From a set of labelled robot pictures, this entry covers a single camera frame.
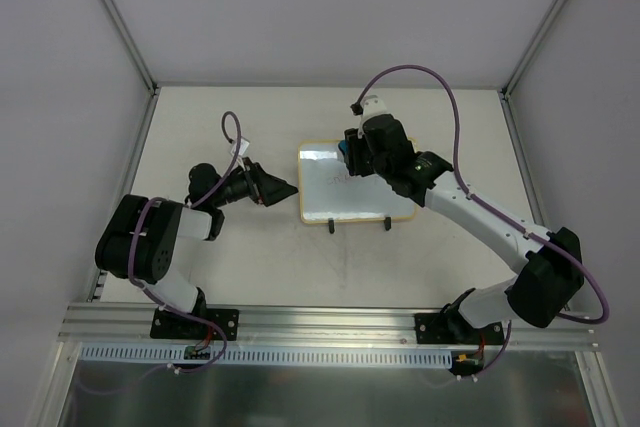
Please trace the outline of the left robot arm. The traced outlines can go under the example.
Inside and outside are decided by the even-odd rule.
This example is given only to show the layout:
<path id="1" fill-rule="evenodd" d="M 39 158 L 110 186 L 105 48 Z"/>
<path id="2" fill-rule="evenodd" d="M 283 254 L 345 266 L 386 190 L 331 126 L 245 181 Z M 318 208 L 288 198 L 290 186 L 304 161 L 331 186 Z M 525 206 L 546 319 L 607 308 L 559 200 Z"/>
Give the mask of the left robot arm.
<path id="1" fill-rule="evenodd" d="M 173 265 L 177 240 L 215 241 L 225 220 L 222 208 L 228 204 L 249 199 L 270 207 L 298 193 L 248 158 L 225 176 L 213 165 L 200 163 L 188 180 L 183 203 L 125 195 L 95 250 L 99 269 L 129 281 L 156 305 L 150 332 L 154 339 L 220 339 L 226 334 L 225 322 L 237 321 L 231 311 L 210 309 L 202 289 Z"/>

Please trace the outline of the yellow framed whiteboard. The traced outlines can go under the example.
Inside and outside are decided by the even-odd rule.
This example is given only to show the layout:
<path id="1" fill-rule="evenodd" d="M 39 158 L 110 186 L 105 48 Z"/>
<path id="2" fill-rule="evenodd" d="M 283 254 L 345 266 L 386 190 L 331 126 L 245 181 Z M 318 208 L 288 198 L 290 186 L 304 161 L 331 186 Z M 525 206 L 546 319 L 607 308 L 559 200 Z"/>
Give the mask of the yellow framed whiteboard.
<path id="1" fill-rule="evenodd" d="M 306 140 L 298 148 L 300 217 L 306 224 L 412 219 L 417 206 L 379 176 L 349 174 L 337 140 Z"/>

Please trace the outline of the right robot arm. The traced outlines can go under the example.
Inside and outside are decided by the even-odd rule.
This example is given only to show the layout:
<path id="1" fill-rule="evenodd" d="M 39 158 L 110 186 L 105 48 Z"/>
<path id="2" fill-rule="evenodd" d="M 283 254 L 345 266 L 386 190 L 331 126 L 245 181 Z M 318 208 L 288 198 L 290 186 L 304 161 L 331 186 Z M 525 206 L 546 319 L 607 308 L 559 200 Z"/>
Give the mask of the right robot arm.
<path id="1" fill-rule="evenodd" d="M 431 324 L 433 331 L 466 343 L 484 327 L 514 318 L 545 328 L 583 286 L 584 276 L 572 263 L 581 256 L 575 233 L 508 224 L 496 216 L 496 207 L 473 200 L 470 189 L 459 185 L 452 164 L 415 150 L 392 115 L 377 115 L 345 130 L 339 150 L 350 175 L 381 177 L 395 194 L 462 227 L 514 272 L 508 281 L 471 288 L 446 304 Z"/>

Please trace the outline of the blue whiteboard eraser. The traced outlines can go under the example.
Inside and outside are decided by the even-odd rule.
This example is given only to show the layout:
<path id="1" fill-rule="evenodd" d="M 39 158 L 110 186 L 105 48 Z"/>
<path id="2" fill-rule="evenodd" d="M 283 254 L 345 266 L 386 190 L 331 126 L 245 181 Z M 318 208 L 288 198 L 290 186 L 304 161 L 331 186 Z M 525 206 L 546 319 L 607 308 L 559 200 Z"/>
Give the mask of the blue whiteboard eraser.
<path id="1" fill-rule="evenodd" d="M 338 143 L 338 150 L 344 160 L 348 158 L 348 145 L 345 141 L 340 141 Z"/>

